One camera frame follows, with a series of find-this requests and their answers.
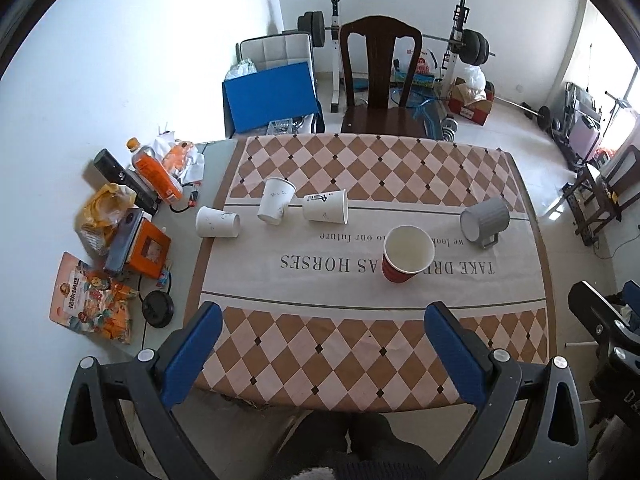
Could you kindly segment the red ripple paper cup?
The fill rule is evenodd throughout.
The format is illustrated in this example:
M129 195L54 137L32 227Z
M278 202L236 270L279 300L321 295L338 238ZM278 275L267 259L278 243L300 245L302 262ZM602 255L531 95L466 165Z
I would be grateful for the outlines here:
M396 226L387 233L382 260L386 280L405 283L427 270L434 259L434 240L418 226Z

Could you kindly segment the white paper cup lying left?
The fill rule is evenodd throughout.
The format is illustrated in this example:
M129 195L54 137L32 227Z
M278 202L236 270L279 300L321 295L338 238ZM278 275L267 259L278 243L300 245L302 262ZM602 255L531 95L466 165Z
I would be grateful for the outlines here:
M240 216L203 206L195 217L195 231L201 238L237 238L241 231Z

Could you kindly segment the white paper cup lying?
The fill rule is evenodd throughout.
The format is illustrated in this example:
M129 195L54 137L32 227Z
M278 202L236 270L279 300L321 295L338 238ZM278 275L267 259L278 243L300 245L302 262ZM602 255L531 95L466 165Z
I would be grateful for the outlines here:
M237 238L241 231L240 216L203 206L195 217L195 231L201 238Z
M314 193L303 198L303 217L307 221L346 224L348 197L345 190Z

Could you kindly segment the white paper cup upright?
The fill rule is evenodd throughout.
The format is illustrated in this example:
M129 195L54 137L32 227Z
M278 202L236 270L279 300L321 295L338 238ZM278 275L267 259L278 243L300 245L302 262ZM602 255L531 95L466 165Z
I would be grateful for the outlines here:
M280 177L267 178L257 217L270 226L278 226L295 192L296 186L291 181Z

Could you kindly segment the white paper cup lying middle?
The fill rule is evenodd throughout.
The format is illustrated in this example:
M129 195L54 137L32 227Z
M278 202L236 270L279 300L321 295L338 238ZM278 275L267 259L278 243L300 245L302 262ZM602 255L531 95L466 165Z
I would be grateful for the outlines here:
M345 190L314 193L303 198L303 217L307 221L346 224L348 197Z

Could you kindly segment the orange snack bag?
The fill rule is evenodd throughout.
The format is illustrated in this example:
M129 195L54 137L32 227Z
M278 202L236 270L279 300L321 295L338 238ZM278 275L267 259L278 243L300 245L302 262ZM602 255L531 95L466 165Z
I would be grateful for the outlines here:
M130 304L138 292L64 252L53 287L49 318L76 333L130 344Z

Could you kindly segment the black round lid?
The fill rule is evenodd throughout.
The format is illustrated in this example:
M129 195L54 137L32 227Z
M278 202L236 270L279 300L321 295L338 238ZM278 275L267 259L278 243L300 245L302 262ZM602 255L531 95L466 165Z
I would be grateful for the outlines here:
M145 321L154 328L166 327L174 317L171 296L162 290L149 292L142 299L141 310Z

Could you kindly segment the orange box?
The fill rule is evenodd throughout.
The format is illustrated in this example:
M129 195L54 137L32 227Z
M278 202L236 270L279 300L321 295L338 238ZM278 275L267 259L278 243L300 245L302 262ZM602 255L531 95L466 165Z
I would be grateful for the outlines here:
M131 271L147 278L160 278L171 239L141 208L129 208L119 221L104 263L111 275Z

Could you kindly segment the yellow plastic bag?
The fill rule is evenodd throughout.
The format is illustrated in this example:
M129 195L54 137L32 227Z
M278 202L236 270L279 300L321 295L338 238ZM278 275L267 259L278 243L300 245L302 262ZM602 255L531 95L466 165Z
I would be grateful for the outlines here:
M75 230L82 244L97 256L105 256L120 220L134 206L136 192L126 185L105 183L82 206Z

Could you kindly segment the grey ribbed mug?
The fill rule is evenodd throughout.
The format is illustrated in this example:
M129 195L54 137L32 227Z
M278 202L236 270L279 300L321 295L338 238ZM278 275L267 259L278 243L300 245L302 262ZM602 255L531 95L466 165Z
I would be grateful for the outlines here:
M465 208L460 214L460 229L465 239L483 249L498 243L499 235L510 224L510 212L501 197Z

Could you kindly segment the black rectangular device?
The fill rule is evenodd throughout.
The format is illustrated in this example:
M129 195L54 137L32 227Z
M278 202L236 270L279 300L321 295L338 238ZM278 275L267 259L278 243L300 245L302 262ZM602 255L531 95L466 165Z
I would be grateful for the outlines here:
M94 156L93 166L108 182L125 185L134 191L136 193L134 203L139 208L151 216L157 213L158 206L160 206L157 194L140 178L136 177L131 170L122 166L109 150L106 148L99 150Z

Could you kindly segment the orange juice bottle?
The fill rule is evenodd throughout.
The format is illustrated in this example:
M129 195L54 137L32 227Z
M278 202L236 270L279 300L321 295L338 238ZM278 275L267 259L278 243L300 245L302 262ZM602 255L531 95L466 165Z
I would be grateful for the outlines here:
M141 144L137 138L130 138L127 148L136 173L151 185L158 197L169 205L182 199L182 186L163 166L149 145Z

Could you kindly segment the checkered brown tablecloth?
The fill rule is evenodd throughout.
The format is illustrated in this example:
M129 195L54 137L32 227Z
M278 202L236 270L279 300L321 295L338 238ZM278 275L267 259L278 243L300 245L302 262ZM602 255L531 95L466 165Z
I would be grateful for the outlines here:
M513 157L501 150L373 134L253 136L232 145L215 198L237 238L201 246L188 306L219 304L224 326L198 385L253 404L396 412L456 404L424 335L441 301L491 348L544 363L555 350L546 248ZM257 217L265 180L296 192L278 226ZM303 198L345 190L348 222L307 221ZM509 227L487 249L465 208L501 197ZM396 226L431 235L435 259L405 283L382 272Z

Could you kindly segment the small dumbbell bar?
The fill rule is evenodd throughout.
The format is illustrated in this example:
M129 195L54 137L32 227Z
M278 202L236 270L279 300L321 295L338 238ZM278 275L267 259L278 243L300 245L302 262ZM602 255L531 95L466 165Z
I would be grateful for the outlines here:
M542 131L547 131L552 125L552 116L550 108L548 106L539 107L538 110L534 110L527 104L518 104L513 101L502 98L501 96L495 96L495 99L513 106L523 112L526 116L535 117L537 126Z

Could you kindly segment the red cardboard box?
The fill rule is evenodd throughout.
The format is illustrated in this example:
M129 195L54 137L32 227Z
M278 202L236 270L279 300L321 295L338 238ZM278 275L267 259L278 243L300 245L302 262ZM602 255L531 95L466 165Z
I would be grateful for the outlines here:
M495 101L495 87L487 81L483 91L471 89L460 77L452 85L448 96L450 112L484 126Z

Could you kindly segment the dark wooden chair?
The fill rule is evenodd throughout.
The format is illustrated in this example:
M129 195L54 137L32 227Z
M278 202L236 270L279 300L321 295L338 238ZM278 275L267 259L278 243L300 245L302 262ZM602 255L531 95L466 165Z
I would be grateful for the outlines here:
M349 37L358 35L366 40L368 61L368 97L366 105L357 105L354 73L349 56ZM390 107L390 80L396 41L410 38L413 51L405 76L399 104ZM344 24L340 31L340 49L346 94L346 110L342 133L367 133L379 136L426 137L424 121L412 117L407 103L413 76L422 50L423 36L419 29L384 15L370 15Z

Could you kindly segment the blue board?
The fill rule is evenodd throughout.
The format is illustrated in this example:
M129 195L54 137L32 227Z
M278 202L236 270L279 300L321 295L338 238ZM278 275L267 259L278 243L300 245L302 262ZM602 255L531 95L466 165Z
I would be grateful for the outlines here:
M282 65L227 79L222 95L229 105L234 131L244 133L275 120L320 112L309 66Z

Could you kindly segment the barbell weight rack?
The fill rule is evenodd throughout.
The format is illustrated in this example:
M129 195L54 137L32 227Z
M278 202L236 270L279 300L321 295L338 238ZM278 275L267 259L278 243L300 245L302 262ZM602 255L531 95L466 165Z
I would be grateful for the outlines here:
M331 25L326 26L322 11L307 11L299 15L296 22L298 32L306 32L314 48L322 48L326 44L326 35L331 35L332 42L332 82L333 93L331 101L331 112L336 113L340 105L341 89L346 91L345 96L349 96L349 91L354 90L354 77L352 76L352 66L348 54L348 33L347 26L343 25L338 14L338 5L341 0L331 0L332 14ZM447 50L442 58L440 68L444 69L444 64L450 58L455 58L471 66L481 66L488 61L490 56L495 56L489 50L488 40L480 33L471 29L463 29L468 18L469 9L465 6L465 0L460 0L454 10L454 26L448 38L423 34L423 39L433 39L444 42Z

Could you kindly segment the white padded chair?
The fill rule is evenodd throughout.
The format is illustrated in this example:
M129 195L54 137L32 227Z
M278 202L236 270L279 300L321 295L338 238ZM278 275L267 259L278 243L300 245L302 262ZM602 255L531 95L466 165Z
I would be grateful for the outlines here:
M314 81L314 52L308 32L284 32L283 34L250 38L236 45L240 61L250 60L258 72L280 66L306 63L311 81Z

